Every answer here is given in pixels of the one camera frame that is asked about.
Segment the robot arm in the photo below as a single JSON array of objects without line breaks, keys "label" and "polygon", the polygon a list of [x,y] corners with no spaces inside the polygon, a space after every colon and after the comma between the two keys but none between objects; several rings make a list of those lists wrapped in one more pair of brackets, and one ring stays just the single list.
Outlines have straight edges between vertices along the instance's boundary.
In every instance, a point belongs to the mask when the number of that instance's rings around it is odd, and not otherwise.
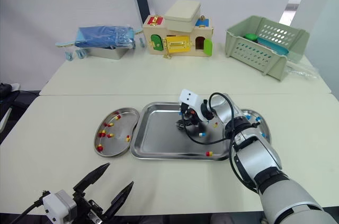
[{"label": "robot arm", "polygon": [[132,190],[134,182],[127,185],[111,202],[110,207],[103,209],[93,200],[85,199],[84,190],[94,184],[106,171],[109,163],[101,165],[88,173],[77,185],[73,187],[73,198],[64,190],[57,193],[43,191],[42,196],[34,202],[26,211],[14,219],[11,224],[18,223],[26,214],[35,207],[43,205],[46,216],[54,224],[84,224],[84,223],[112,223],[114,215],[122,207]]},{"label": "robot arm", "polygon": [[207,101],[184,89],[179,98],[181,112],[192,108],[201,121],[216,115],[225,124],[225,139],[231,139],[230,148],[235,151],[230,162],[235,162],[243,183],[259,194],[269,223],[336,223],[305,189],[282,172],[278,154],[259,133],[257,124],[250,124],[229,96],[222,95],[212,94]]}]

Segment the pill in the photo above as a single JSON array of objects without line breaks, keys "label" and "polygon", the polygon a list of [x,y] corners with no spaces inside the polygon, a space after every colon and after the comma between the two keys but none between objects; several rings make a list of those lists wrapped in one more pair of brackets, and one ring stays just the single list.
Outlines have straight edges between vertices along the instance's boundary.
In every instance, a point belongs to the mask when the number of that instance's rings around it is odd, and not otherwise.
[{"label": "pill", "polygon": [[104,149],[101,144],[99,144],[96,148],[98,151],[102,151]]}]

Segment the blue plastic bag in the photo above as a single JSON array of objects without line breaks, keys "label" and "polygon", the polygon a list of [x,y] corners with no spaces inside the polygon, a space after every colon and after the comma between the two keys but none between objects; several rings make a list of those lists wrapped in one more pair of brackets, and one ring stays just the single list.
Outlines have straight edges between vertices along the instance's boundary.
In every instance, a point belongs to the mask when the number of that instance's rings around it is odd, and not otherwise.
[{"label": "blue plastic bag", "polygon": [[133,48],[134,30],[126,26],[80,27],[75,46],[79,48]]}]

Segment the kidney-shaped metal tray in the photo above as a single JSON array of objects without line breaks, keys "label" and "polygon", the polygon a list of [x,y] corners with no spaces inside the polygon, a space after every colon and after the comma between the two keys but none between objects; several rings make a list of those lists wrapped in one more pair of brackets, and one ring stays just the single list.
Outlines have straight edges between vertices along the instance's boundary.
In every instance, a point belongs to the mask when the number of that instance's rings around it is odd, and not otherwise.
[{"label": "kidney-shaped metal tray", "polygon": [[[229,140],[214,145],[199,145],[191,141],[183,130],[175,125],[181,119],[180,105],[176,102],[153,102],[144,107],[131,143],[131,153],[142,159],[207,159],[223,160],[228,158]],[[258,126],[270,142],[270,131],[261,115],[252,110],[242,110],[251,123],[261,117]],[[195,139],[215,141],[223,137],[225,125],[217,118],[204,124],[206,137],[199,138],[196,127],[188,130]],[[212,151],[213,156],[206,156]]]},{"label": "kidney-shaped metal tray", "polygon": [[125,153],[130,146],[139,113],[131,107],[124,107],[110,113],[100,123],[94,136],[94,150],[103,157],[113,157]]}]

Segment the black cable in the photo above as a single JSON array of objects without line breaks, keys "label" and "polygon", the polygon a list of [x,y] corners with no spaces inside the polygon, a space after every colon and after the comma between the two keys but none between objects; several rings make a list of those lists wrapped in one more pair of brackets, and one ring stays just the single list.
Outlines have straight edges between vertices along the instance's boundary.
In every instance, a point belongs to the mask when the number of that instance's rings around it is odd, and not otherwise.
[{"label": "black cable", "polygon": [[197,141],[195,140],[194,138],[192,138],[189,134],[189,132],[187,131],[187,128],[186,128],[186,124],[185,124],[185,120],[184,120],[184,114],[181,113],[181,119],[182,119],[182,123],[183,123],[183,126],[184,126],[184,130],[186,132],[186,135],[195,143],[197,144],[200,144],[200,145],[213,145],[213,144],[216,144],[216,143],[219,143],[219,142],[222,142],[224,140],[226,140],[227,138],[222,138],[222,139],[219,139],[217,141],[213,141],[213,142],[200,142],[200,141]]},{"label": "black cable", "polygon": [[31,205],[22,214],[20,214],[18,217],[16,217],[10,224],[18,223],[25,215],[27,215],[34,208],[35,208],[35,204]]},{"label": "black cable", "polygon": [[32,211],[35,207],[39,207],[41,205],[43,205],[43,201],[42,199],[49,195],[50,192],[49,191],[42,191],[42,196],[39,197],[38,200],[36,200],[34,202],[33,205],[31,205],[30,207],[28,207],[22,214],[20,214],[18,217],[16,217],[10,224],[15,224],[15,223],[18,223],[25,215],[27,215],[30,211]]},{"label": "black cable", "polygon": [[239,176],[238,172],[235,170],[235,167],[234,167],[234,164],[233,164],[233,159],[232,159],[232,147],[233,147],[233,142],[234,142],[234,108],[233,108],[233,105],[232,105],[232,102],[229,100],[228,97],[226,97],[224,94],[222,93],[212,93],[211,96],[209,97],[208,99],[208,105],[210,107],[210,110],[211,111],[214,111],[214,109],[211,107],[211,99],[214,95],[219,95],[221,97],[223,97],[228,105],[230,106],[231,108],[231,131],[232,131],[232,136],[231,136],[231,140],[230,140],[230,143],[229,143],[229,147],[228,147],[228,158],[229,158],[229,163],[231,165],[231,168],[232,168],[232,171],[233,173],[235,174],[235,176],[238,178],[238,180],[246,187],[248,188],[250,191],[253,191],[254,193],[257,193],[256,189],[249,186],[247,183],[245,183],[245,181]]},{"label": "black cable", "polygon": [[[256,191],[255,188],[253,188],[253,187],[251,187],[250,185],[248,185],[247,183],[245,183],[245,181],[239,176],[239,174],[238,174],[237,171],[235,170],[235,167],[234,167],[234,164],[233,164],[233,160],[232,160],[232,147],[233,147],[233,142],[234,142],[234,137],[235,137],[235,135],[234,135],[234,108],[233,108],[232,102],[229,100],[228,97],[226,97],[226,96],[225,96],[224,94],[222,94],[222,93],[217,93],[217,92],[212,93],[212,94],[210,95],[209,99],[208,99],[208,105],[209,105],[209,108],[210,108],[210,110],[211,110],[212,112],[215,112],[215,110],[214,110],[214,109],[212,108],[212,106],[211,106],[211,99],[212,99],[212,97],[215,96],[215,95],[219,95],[219,96],[223,97],[223,98],[227,101],[229,107],[231,108],[231,131],[232,131],[232,136],[231,136],[230,143],[229,143],[229,147],[228,147],[228,158],[229,158],[229,163],[230,163],[230,165],[231,165],[232,171],[233,171],[233,173],[235,174],[235,176],[238,178],[238,180],[239,180],[246,188],[248,188],[250,191],[253,191],[254,193],[257,193],[257,191]],[[214,141],[214,142],[200,142],[200,141],[197,141],[197,140],[195,140],[194,138],[192,138],[192,137],[189,135],[189,133],[188,133],[188,131],[187,131],[187,129],[186,129],[186,125],[185,125],[183,113],[181,114],[181,118],[182,118],[182,122],[183,122],[183,125],[184,125],[184,130],[185,130],[187,136],[188,136],[193,142],[195,142],[195,143],[197,143],[197,144],[200,144],[200,145],[212,145],[212,144],[216,144],[216,143],[222,142],[222,141],[224,141],[224,140],[227,139],[227,138],[222,138],[222,139],[219,139],[219,140]]]}]

